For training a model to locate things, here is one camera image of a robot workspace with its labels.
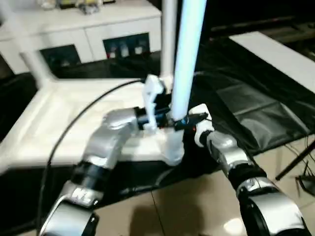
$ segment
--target white pole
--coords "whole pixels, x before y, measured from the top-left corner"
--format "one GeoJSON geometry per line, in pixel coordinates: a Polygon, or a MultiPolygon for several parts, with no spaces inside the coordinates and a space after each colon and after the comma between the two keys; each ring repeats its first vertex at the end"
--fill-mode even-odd
{"type": "Polygon", "coordinates": [[[161,73],[168,91],[171,91],[174,77],[177,0],[162,2],[162,52],[161,73]]]}
{"type": "Polygon", "coordinates": [[[35,77],[37,87],[40,88],[53,81],[54,75],[51,73],[42,55],[34,48],[34,44],[30,41],[25,27],[23,27],[18,15],[13,12],[9,2],[9,0],[0,0],[2,27],[6,26],[11,32],[16,46],[20,52],[23,52],[26,66],[35,77]]]}
{"type": "MultiPolygon", "coordinates": [[[[181,120],[188,112],[206,3],[207,0],[183,2],[171,103],[171,116],[174,120],[181,120]]],[[[179,131],[167,136],[164,154],[170,165],[177,165],[182,160],[183,134],[183,131],[179,131]]]]}

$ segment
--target black wire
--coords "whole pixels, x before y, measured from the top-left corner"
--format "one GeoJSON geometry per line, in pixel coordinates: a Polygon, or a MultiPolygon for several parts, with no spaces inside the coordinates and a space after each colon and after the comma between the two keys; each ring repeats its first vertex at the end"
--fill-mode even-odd
{"type": "Polygon", "coordinates": [[[72,122],[65,128],[65,130],[63,131],[63,133],[60,135],[59,139],[57,140],[57,142],[55,143],[52,151],[50,152],[49,158],[47,160],[47,164],[46,167],[43,171],[43,176],[41,179],[41,185],[40,185],[40,192],[39,192],[39,200],[38,200],[38,209],[37,209],[37,221],[36,221],[36,228],[37,228],[37,232],[36,235],[38,236],[40,233],[40,229],[41,229],[41,215],[42,215],[42,207],[43,207],[43,200],[44,200],[44,192],[45,192],[45,187],[46,187],[46,183],[47,183],[47,178],[48,178],[48,174],[49,174],[49,170],[51,167],[51,162],[53,160],[53,157],[55,155],[55,152],[58,148],[58,146],[60,145],[60,143],[62,142],[62,140],[64,139],[64,137],[66,136],[66,134],[68,133],[68,131],[72,128],[72,126],[77,122],[77,120],[90,108],[92,107],[95,103],[97,103],[99,100],[101,100],[103,97],[107,96],[108,94],[112,93],[113,91],[120,89],[124,86],[127,85],[131,85],[134,83],[138,83],[138,82],[142,82],[143,80],[133,80],[133,81],[129,81],[126,83],[123,83],[121,85],[118,85],[110,90],[108,90],[107,92],[103,93],[101,96],[99,96],[98,98],[96,98],[93,102],[91,102],[89,105],[87,105],[73,120],[72,122]]]}
{"type": "MultiPolygon", "coordinates": [[[[306,147],[305,148],[308,148],[308,147],[309,147],[309,137],[307,136],[306,137],[306,147]]],[[[315,162],[315,159],[312,156],[312,152],[310,152],[309,156],[315,162]]]]}
{"type": "MultiPolygon", "coordinates": [[[[289,149],[292,153],[294,153],[296,156],[299,155],[298,152],[296,152],[296,151],[294,151],[293,149],[291,149],[287,144],[285,144],[284,146],[285,146],[287,149],[289,149]]],[[[311,173],[313,173],[312,170],[310,169],[310,167],[308,166],[308,174],[310,175],[310,172],[309,172],[309,171],[311,171],[311,173]]]]}

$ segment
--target tiled floor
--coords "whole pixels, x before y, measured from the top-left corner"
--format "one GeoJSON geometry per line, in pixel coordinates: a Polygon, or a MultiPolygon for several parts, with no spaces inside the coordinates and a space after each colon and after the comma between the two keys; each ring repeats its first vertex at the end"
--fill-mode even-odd
{"type": "MultiPolygon", "coordinates": [[[[293,142],[299,151],[304,139],[293,142]]],[[[265,152],[256,160],[274,179],[295,157],[286,147],[265,152]]],[[[296,167],[277,183],[300,207],[306,223],[315,235],[315,198],[301,191],[295,179],[303,170],[296,167]]],[[[245,236],[238,201],[222,172],[188,179],[172,186],[104,207],[97,236],[245,236]]]]}

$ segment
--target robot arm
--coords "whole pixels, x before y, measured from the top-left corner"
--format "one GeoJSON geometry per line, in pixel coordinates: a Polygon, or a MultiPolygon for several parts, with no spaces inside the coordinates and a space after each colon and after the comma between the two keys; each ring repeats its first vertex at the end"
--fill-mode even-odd
{"type": "Polygon", "coordinates": [[[41,236],[95,235],[98,216],[93,208],[103,197],[123,145],[138,130],[136,110],[132,108],[114,110],[103,119],[43,224],[41,236]]]}
{"type": "MultiPolygon", "coordinates": [[[[190,113],[208,112],[205,104],[190,113]]],[[[195,142],[207,147],[236,191],[249,236],[311,235],[298,206],[253,163],[235,138],[215,131],[209,120],[196,126],[195,142]]]]}

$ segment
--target black plastic sheet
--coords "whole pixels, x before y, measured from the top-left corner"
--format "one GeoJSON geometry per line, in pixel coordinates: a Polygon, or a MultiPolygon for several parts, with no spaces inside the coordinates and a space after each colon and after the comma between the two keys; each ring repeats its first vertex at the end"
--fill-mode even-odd
{"type": "MultiPolygon", "coordinates": [[[[159,53],[125,59],[110,59],[64,68],[54,72],[59,78],[139,78],[159,74],[159,53]]],[[[7,132],[12,120],[35,94],[29,74],[18,75],[6,88],[9,102],[16,99],[19,109],[0,114],[1,131],[7,132]]],[[[206,103],[214,127],[232,134],[250,155],[302,138],[315,130],[315,95],[282,72],[229,39],[201,45],[191,91],[190,107],[206,103]]],[[[180,165],[163,162],[123,162],[114,169],[100,207],[153,189],[198,177],[218,169],[207,150],[197,147],[193,134],[184,136],[185,155],[180,165]]],[[[72,166],[54,167],[47,192],[48,211],[70,177],[72,166]]],[[[0,177],[2,203],[12,208],[1,211],[0,235],[15,235],[34,227],[42,168],[10,170],[0,177]]]]}

